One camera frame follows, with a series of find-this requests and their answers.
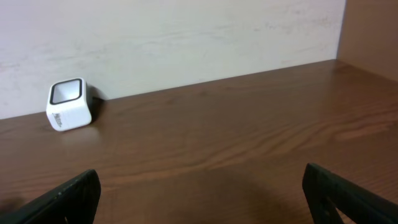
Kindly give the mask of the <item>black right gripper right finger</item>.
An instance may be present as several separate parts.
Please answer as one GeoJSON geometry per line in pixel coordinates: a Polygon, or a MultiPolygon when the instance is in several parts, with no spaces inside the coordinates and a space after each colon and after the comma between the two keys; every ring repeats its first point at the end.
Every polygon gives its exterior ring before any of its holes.
{"type": "Polygon", "coordinates": [[[343,223],[338,212],[355,223],[397,223],[397,204],[317,164],[306,165],[302,188],[316,224],[343,223]]]}

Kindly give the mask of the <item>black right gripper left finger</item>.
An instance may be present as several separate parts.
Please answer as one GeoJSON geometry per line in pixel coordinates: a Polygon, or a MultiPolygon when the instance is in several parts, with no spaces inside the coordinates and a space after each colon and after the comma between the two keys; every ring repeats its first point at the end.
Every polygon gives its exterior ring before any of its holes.
{"type": "Polygon", "coordinates": [[[3,224],[77,223],[92,224],[101,184],[97,172],[89,169],[48,191],[15,212],[1,216],[3,224]]]}

